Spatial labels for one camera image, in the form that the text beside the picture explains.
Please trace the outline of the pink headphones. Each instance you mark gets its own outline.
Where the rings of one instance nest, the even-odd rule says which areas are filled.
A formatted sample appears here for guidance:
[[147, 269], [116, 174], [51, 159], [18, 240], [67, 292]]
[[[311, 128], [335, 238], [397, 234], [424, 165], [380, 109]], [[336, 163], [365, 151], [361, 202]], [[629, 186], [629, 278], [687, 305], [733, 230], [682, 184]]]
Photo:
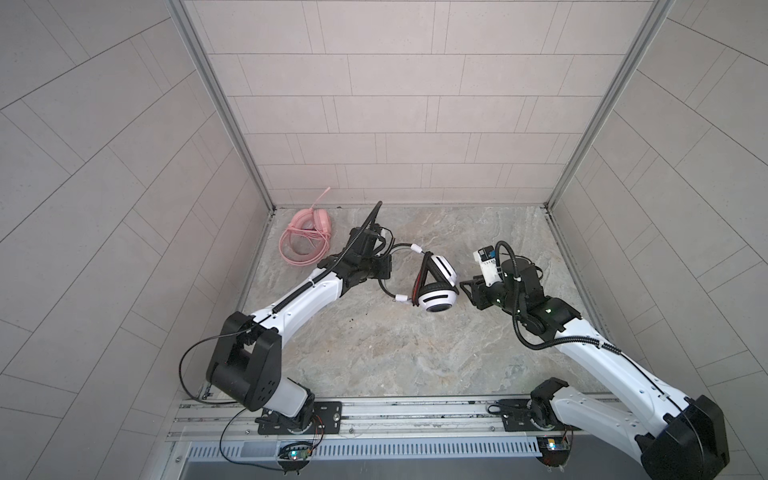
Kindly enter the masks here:
[[327, 187], [310, 207], [298, 211], [283, 231], [278, 251], [289, 265], [305, 267], [315, 264], [330, 249], [331, 218], [325, 209], [317, 207], [330, 190]]

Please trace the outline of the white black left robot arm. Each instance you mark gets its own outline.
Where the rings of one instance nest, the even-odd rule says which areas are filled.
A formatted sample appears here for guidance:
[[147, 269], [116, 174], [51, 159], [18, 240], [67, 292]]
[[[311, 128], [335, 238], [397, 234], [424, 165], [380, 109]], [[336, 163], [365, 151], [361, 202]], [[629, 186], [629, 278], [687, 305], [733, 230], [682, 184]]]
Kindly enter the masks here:
[[283, 346], [350, 288], [386, 271], [385, 231], [377, 223], [352, 229], [340, 253], [321, 260], [302, 284], [276, 303], [249, 315], [231, 314], [216, 339], [206, 380], [248, 411], [266, 409], [291, 430], [308, 428], [315, 396], [283, 374]]

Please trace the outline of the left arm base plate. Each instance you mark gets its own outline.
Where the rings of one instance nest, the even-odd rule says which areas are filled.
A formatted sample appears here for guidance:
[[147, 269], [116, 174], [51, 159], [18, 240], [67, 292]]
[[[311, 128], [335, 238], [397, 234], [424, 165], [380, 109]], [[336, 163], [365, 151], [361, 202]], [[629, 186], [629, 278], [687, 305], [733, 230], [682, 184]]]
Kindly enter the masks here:
[[340, 431], [342, 408], [340, 401], [313, 401], [305, 405], [294, 417], [264, 409], [262, 415], [256, 419], [258, 434], [337, 434]]

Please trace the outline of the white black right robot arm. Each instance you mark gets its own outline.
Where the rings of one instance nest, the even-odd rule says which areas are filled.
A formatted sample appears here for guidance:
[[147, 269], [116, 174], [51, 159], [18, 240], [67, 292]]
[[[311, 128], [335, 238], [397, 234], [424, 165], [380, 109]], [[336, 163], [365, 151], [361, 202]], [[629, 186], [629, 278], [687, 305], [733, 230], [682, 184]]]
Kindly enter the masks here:
[[623, 451], [652, 479], [714, 479], [729, 464], [721, 408], [667, 384], [610, 343], [564, 300], [543, 292], [540, 269], [528, 258], [501, 259], [489, 246], [475, 252], [481, 272], [461, 282], [479, 310], [510, 315], [530, 350], [555, 348], [580, 364], [623, 404], [609, 406], [566, 381], [550, 378], [531, 393], [532, 423], [541, 430], [576, 427]]

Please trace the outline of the white black headphones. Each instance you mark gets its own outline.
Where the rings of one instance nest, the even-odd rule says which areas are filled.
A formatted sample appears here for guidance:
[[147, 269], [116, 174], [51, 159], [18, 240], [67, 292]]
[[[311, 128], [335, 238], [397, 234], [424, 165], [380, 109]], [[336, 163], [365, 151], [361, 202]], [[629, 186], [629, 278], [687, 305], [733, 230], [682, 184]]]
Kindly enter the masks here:
[[394, 294], [390, 292], [383, 279], [378, 279], [379, 287], [392, 300], [399, 303], [410, 303], [427, 312], [437, 313], [451, 309], [458, 298], [458, 275], [451, 263], [442, 255], [423, 250], [412, 243], [396, 243], [383, 256], [385, 270], [392, 271], [392, 256], [395, 252], [408, 250], [422, 256], [421, 265], [410, 294]]

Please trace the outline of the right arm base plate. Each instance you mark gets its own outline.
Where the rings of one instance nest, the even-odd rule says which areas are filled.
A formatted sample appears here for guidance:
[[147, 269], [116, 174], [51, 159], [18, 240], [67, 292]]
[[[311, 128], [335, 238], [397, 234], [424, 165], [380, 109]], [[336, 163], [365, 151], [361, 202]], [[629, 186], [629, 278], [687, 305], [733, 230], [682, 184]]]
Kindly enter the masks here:
[[540, 418], [532, 409], [530, 399], [500, 399], [490, 404], [486, 412], [501, 418], [505, 432], [564, 432], [567, 429], [557, 420]]

